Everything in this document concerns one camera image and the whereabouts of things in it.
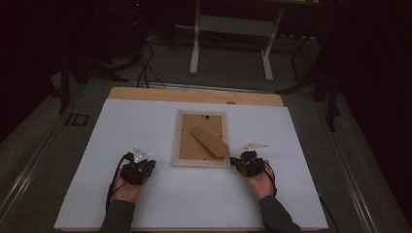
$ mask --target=floor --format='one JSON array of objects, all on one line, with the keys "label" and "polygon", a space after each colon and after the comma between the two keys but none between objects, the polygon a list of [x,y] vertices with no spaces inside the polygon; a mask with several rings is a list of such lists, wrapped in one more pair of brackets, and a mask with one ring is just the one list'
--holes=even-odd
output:
[{"label": "floor", "polygon": [[[161,79],[167,88],[274,93],[296,83],[290,63],[298,46],[294,39],[280,38],[275,42],[270,54],[275,81],[268,83],[260,62],[259,40],[240,38],[233,42],[219,35],[203,35],[198,73],[193,76],[189,74],[190,38],[191,30],[182,30],[174,43],[156,35],[148,40],[153,50],[148,70],[150,87],[162,88],[158,81]],[[252,46],[239,46],[245,41]],[[312,40],[303,47],[295,61],[299,76],[307,71],[318,51],[319,46]],[[150,54],[151,49],[146,47],[145,57],[149,59]],[[19,183],[24,181],[22,193],[13,200],[8,215],[1,216],[0,232],[59,232],[53,229],[55,219],[104,100],[113,86],[135,86],[141,70],[142,67],[134,67],[119,73],[130,80],[128,83],[114,83],[92,72],[88,84],[72,82],[71,104],[63,115],[57,113],[59,99],[47,98],[0,145],[1,199],[11,203],[11,198],[7,198],[9,191],[18,178]],[[326,102],[313,102],[312,90],[313,86],[309,86],[282,98],[290,109],[315,186],[336,222],[333,224],[326,213],[329,229],[319,232],[412,232],[345,96],[339,95],[340,116],[335,118],[336,132],[331,132],[325,121]],[[66,125],[70,114],[88,115],[87,125]],[[25,169],[27,164],[36,166]],[[22,172],[29,176],[19,176]]]}]

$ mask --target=hand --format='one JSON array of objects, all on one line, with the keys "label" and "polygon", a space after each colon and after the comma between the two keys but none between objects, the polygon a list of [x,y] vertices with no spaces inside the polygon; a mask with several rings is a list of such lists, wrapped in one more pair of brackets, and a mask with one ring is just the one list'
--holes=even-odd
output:
[{"label": "hand", "polygon": [[113,193],[112,200],[122,200],[136,204],[144,184],[129,184],[120,177],[120,172],[121,169],[119,169],[118,175],[116,176],[115,185],[113,187],[113,191],[116,192]]},{"label": "hand", "polygon": [[[275,174],[269,167],[269,161],[264,160],[264,168],[266,172],[272,176],[273,181],[275,181]],[[267,177],[267,175],[262,172],[259,175],[251,178],[247,178],[249,186],[251,187],[252,192],[254,193],[257,200],[261,198],[273,195],[273,184],[272,181]]]}]

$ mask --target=white surface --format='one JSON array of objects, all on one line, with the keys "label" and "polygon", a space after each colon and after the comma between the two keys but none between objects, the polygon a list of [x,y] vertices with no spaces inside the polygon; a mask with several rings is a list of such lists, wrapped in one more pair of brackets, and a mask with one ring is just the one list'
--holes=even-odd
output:
[{"label": "white surface", "polygon": [[171,166],[178,110],[227,113],[231,156],[250,142],[276,174],[277,197],[302,228],[327,228],[289,111],[284,107],[107,100],[55,228],[99,228],[120,158],[134,146],[156,160],[132,228],[260,228],[258,204],[235,169]]}]

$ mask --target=dark background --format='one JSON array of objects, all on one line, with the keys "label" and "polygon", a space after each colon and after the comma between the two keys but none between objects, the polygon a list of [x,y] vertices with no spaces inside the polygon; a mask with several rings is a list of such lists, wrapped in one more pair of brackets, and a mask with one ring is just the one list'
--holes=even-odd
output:
[{"label": "dark background", "polygon": [[[117,36],[112,29],[128,22],[128,11],[123,8],[128,2],[117,1],[112,7],[114,2],[0,2],[0,141],[52,93],[50,76],[60,69],[59,38],[93,59],[110,61],[112,53],[125,52],[122,45],[128,29],[118,31]],[[194,1],[150,2],[147,17],[156,30],[173,34],[174,24],[193,24]],[[209,10],[221,12],[219,4]],[[340,72],[339,90],[346,95],[395,198],[412,223],[411,2],[349,5],[355,8],[337,20],[315,70]],[[99,20],[98,14],[108,17]],[[299,9],[288,9],[281,26],[299,34],[299,28],[310,21],[307,18]]]}]

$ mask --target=wooden picture frame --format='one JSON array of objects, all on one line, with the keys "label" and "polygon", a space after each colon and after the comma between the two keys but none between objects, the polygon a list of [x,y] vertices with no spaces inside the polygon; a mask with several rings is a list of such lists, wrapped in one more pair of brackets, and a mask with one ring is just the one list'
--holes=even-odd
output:
[{"label": "wooden picture frame", "polygon": [[226,113],[179,110],[172,166],[229,168],[228,157],[215,157],[189,133],[193,127],[200,127],[217,138],[222,138],[224,143],[228,142]]}]

